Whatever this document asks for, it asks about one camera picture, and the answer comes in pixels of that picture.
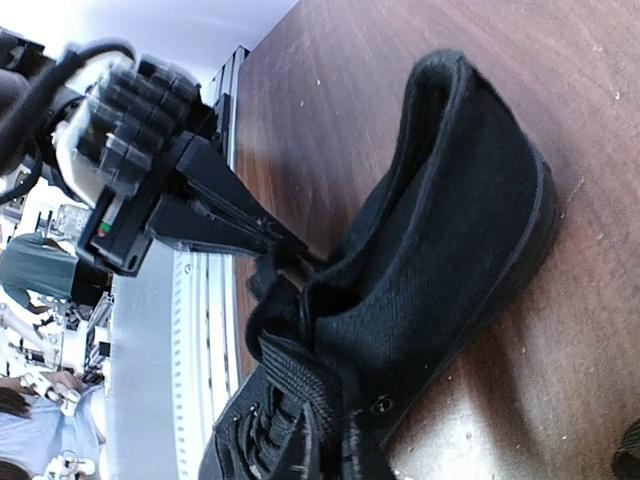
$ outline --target white backdrop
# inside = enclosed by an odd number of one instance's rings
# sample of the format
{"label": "white backdrop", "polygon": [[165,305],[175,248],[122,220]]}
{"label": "white backdrop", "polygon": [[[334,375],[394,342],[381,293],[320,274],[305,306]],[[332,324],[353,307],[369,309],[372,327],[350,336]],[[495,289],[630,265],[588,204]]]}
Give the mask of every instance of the white backdrop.
{"label": "white backdrop", "polygon": [[0,27],[57,57],[69,41],[121,37],[205,84],[238,46],[252,50],[297,0],[0,0]]}

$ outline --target wooden table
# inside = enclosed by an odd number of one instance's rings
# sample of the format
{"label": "wooden table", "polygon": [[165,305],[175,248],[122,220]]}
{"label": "wooden table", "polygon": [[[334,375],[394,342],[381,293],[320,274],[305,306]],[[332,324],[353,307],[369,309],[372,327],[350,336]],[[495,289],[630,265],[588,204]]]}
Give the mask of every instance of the wooden table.
{"label": "wooden table", "polygon": [[418,402],[393,466],[611,478],[640,416],[640,2],[301,0],[241,70],[239,174],[326,254],[389,165],[412,64],[441,47],[464,50],[540,147],[564,227],[532,287]]}

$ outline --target black pants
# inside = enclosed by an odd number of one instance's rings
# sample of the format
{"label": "black pants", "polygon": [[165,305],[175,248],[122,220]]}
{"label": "black pants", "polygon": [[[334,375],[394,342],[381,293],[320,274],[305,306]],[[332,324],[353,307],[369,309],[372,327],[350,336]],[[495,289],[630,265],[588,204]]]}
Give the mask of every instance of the black pants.
{"label": "black pants", "polygon": [[71,287],[71,300],[78,305],[95,307],[104,292],[109,291],[110,275],[80,260]]}

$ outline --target shoe eyelet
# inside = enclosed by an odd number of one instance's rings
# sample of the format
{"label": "shoe eyelet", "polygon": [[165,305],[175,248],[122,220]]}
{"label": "shoe eyelet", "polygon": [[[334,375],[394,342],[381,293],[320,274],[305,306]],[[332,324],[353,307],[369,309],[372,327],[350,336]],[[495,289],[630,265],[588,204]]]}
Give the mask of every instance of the shoe eyelet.
{"label": "shoe eyelet", "polygon": [[371,413],[374,415],[383,415],[393,408],[393,400],[388,396],[382,396],[371,405]]}

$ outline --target shoe sole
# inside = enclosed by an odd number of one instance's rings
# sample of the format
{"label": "shoe sole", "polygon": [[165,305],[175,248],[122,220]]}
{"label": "shoe sole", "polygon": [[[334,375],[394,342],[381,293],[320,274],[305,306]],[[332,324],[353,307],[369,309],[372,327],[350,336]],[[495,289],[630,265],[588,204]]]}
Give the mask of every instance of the shoe sole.
{"label": "shoe sole", "polygon": [[[486,330],[504,307],[525,289],[549,256],[560,228],[558,194],[553,183],[551,169],[535,151],[538,174],[538,187],[529,222],[520,241],[507,260],[496,283],[485,297],[477,313],[467,323],[469,327],[461,330],[453,341],[450,353],[433,370],[423,390],[416,396],[417,401],[431,383],[460,355],[472,340]],[[386,449],[393,434],[404,420],[407,411],[382,439],[381,447]]]}

